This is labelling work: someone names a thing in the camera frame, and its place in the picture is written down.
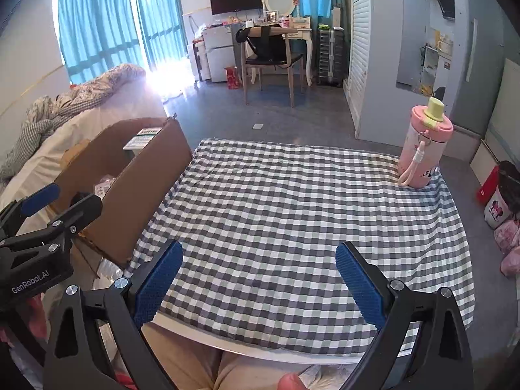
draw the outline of suitcase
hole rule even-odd
[[[345,32],[318,29],[318,85],[343,86]]]

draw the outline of bolt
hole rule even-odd
[[[77,286],[75,284],[69,286],[66,290],[67,294],[68,295],[73,295],[74,293],[77,292]]]
[[[403,290],[405,288],[405,284],[400,280],[392,280],[390,282],[390,287],[394,290]]]
[[[441,288],[440,289],[440,294],[444,297],[451,297],[453,292],[451,291],[451,289],[449,288]]]
[[[124,289],[126,285],[128,284],[128,280],[124,277],[121,277],[120,279],[117,279],[114,281],[114,286],[118,289]]]

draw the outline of pink plastic bag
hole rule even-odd
[[[495,241],[504,255],[520,245],[520,219],[508,220],[495,229]]]
[[[502,260],[500,271],[504,276],[514,276],[520,272],[520,246],[517,246]]]

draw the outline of chair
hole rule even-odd
[[[248,67],[254,67],[258,69],[258,79],[260,82],[260,90],[262,90],[262,68],[265,66],[279,66],[284,69],[287,69],[287,75],[289,79],[289,93],[291,95],[291,107],[294,107],[294,78],[293,78],[293,65],[296,62],[300,64],[300,86],[303,92],[304,87],[304,67],[303,67],[303,54],[301,53],[291,53],[291,49],[289,46],[289,34],[297,33],[297,29],[293,28],[282,28],[273,26],[269,31],[270,36],[274,35],[284,35],[285,41],[285,60],[264,60],[257,58],[256,54],[253,54],[250,57],[246,56],[246,44],[247,41],[241,44],[241,59],[242,59],[242,82],[244,86],[244,99],[245,103],[248,103]],[[250,38],[260,37],[262,34],[262,28],[260,26],[252,27],[249,31]]]

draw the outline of floor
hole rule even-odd
[[[192,149],[201,139],[225,138],[330,146],[398,155],[400,148],[354,138],[354,124],[343,90],[313,85],[300,93],[295,79],[295,108],[289,105],[285,75],[265,75],[264,90],[249,87],[249,104],[243,90],[225,84],[203,83],[166,104],[178,120]],[[255,123],[262,129],[254,130]],[[483,208],[474,194],[479,183],[469,164],[450,157],[440,162],[470,245],[475,284],[475,311],[467,330],[475,366],[475,388],[483,388],[504,354],[517,323],[516,285],[500,270],[502,255]]]

